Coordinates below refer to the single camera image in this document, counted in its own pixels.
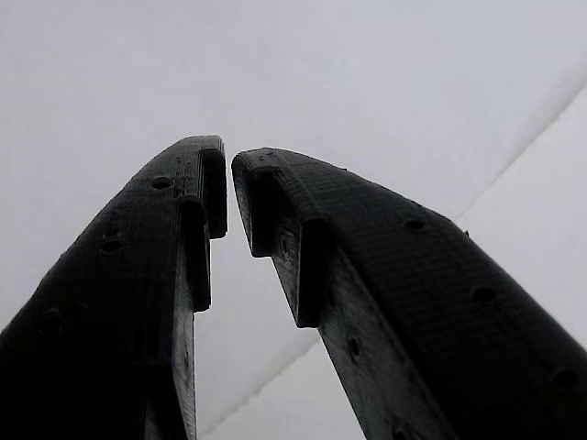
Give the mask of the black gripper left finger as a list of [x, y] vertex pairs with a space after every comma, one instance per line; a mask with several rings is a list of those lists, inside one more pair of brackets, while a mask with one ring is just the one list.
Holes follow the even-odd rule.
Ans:
[[4, 439], [193, 439], [194, 316], [227, 232], [219, 136], [148, 162], [1, 334]]

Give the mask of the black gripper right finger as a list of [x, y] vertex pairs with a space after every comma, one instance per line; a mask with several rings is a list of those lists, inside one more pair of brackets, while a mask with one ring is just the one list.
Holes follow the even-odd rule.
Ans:
[[583, 439], [586, 352], [454, 223], [319, 159], [231, 164], [249, 249], [369, 439]]

